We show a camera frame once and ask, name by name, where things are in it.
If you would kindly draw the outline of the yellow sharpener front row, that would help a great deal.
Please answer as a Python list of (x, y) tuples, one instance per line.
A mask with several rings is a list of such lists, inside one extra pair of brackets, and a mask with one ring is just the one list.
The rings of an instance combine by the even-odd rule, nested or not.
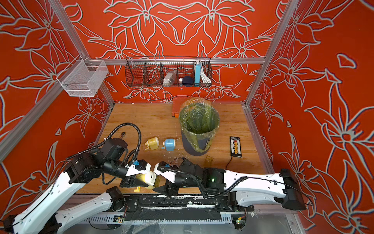
[(134, 185), (136, 185), (136, 189), (134, 190), (134, 192), (140, 192), (142, 188), (153, 190), (154, 188), (159, 187), (159, 183), (160, 177), (152, 171), (146, 174), (137, 174), (135, 176)]

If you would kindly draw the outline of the yellow sharpener row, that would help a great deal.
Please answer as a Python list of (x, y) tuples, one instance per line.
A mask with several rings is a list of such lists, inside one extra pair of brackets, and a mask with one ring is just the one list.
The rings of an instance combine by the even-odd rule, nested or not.
[(134, 192), (140, 192), (142, 188), (153, 190), (154, 188), (159, 187), (159, 183), (160, 177), (152, 171), (146, 174), (137, 174), (135, 176), (134, 185), (136, 185), (136, 189), (134, 190)]
[(156, 150), (159, 148), (159, 139), (158, 137), (153, 137), (148, 139), (145, 142), (146, 150)]

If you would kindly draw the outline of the yellow sharpener back row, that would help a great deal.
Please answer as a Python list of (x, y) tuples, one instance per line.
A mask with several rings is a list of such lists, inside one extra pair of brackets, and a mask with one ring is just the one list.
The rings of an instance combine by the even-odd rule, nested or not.
[(145, 142), (146, 150), (156, 150), (159, 148), (159, 139), (158, 137), (153, 137), (148, 139)]

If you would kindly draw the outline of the blue sharpener back row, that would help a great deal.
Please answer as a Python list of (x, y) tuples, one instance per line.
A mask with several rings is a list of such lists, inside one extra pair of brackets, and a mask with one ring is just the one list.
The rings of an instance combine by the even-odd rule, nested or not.
[(176, 147), (176, 139), (174, 138), (168, 138), (163, 141), (163, 147), (162, 149), (165, 149), (166, 151), (174, 151)]

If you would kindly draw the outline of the yellow clear shavings tray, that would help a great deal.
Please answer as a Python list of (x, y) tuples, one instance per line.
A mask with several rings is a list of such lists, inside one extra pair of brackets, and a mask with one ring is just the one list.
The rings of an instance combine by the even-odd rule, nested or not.
[(212, 158), (210, 156), (206, 156), (206, 158), (205, 158), (205, 166), (206, 167), (210, 167), (212, 165), (213, 160), (214, 160), (214, 158)]

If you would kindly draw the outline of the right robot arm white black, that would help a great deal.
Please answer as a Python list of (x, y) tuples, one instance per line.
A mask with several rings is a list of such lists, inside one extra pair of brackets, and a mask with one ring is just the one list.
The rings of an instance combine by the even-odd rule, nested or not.
[(303, 192), (290, 170), (273, 174), (244, 174), (220, 168), (202, 168), (183, 158), (179, 166), (164, 161), (154, 173), (166, 179), (155, 191), (168, 198), (176, 197), (181, 188), (198, 188), (205, 199), (227, 197), (232, 207), (256, 204), (280, 204), (293, 211), (306, 210)]

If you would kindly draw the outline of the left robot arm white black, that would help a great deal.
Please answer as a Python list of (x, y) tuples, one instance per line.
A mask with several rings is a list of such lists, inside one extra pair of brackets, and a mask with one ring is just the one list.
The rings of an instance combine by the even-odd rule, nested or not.
[[(134, 127), (138, 143), (129, 151), (127, 143), (112, 136), (121, 127)], [(75, 224), (97, 213), (120, 211), (127, 202), (120, 188), (151, 187), (156, 174), (151, 165), (137, 156), (141, 146), (141, 131), (133, 123), (123, 123), (114, 128), (98, 145), (70, 156), (55, 182), (26, 210), (3, 220), (4, 231), (9, 234), (62, 234)], [(98, 197), (67, 210), (61, 206), (91, 180), (106, 174), (121, 179), (118, 187), (108, 189)]]

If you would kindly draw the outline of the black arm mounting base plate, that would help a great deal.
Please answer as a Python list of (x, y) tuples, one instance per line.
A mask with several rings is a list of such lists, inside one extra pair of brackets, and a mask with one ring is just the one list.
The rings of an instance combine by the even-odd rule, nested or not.
[(205, 199), (201, 195), (180, 195), (167, 198), (156, 194), (133, 194), (125, 197), (125, 205), (119, 211), (108, 210), (104, 214), (130, 216), (130, 218), (220, 218), (229, 213), (233, 218), (244, 218), (254, 211), (254, 206), (240, 207), (233, 196)]

